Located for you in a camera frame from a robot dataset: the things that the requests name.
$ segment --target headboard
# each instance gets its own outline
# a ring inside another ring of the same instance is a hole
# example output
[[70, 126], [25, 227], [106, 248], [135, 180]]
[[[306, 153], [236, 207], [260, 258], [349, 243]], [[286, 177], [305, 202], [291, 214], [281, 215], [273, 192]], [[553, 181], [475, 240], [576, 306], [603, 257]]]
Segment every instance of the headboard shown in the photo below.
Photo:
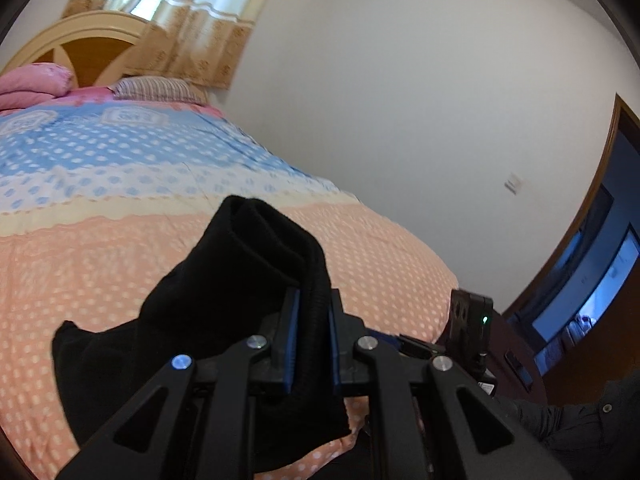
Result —
[[136, 44], [146, 20], [92, 10], [60, 20], [22, 47], [2, 73], [34, 62], [55, 62], [74, 74], [75, 88], [106, 86], [122, 76], [128, 50]]

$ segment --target wooden door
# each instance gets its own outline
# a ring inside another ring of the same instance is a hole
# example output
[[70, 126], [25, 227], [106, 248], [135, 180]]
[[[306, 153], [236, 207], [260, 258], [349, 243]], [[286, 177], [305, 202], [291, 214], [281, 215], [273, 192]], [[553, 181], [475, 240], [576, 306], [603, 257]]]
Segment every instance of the wooden door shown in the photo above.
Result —
[[595, 327], [545, 376], [548, 403], [594, 402], [640, 367], [640, 258]]

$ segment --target smartphone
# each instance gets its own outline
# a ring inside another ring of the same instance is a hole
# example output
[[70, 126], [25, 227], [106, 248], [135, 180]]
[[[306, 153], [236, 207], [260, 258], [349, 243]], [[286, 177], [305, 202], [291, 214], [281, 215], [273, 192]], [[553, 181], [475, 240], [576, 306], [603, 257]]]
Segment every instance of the smartphone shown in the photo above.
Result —
[[531, 377], [529, 371], [524, 367], [524, 365], [519, 361], [519, 359], [511, 350], [509, 350], [504, 355], [504, 360], [507, 361], [509, 368], [511, 368], [511, 370], [513, 370], [513, 373], [516, 374], [516, 377], [518, 378], [522, 386], [524, 386], [524, 389], [530, 392], [533, 387], [533, 377]]

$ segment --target light switch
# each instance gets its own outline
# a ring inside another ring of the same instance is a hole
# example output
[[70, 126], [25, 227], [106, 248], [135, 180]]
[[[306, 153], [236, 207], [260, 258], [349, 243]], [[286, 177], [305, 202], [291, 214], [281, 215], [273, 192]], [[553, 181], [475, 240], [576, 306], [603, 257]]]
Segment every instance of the light switch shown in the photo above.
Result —
[[522, 189], [522, 179], [514, 173], [509, 175], [507, 182], [504, 183], [504, 187], [511, 191], [514, 195], [517, 195]]

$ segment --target striped pillow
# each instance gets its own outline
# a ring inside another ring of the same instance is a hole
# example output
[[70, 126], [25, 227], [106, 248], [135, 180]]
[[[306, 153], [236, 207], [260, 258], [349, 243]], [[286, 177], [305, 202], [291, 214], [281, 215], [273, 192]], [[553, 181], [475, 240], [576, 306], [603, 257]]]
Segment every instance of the striped pillow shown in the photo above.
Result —
[[118, 100], [208, 104], [189, 83], [177, 78], [148, 75], [126, 77], [110, 88], [114, 92], [113, 98]]

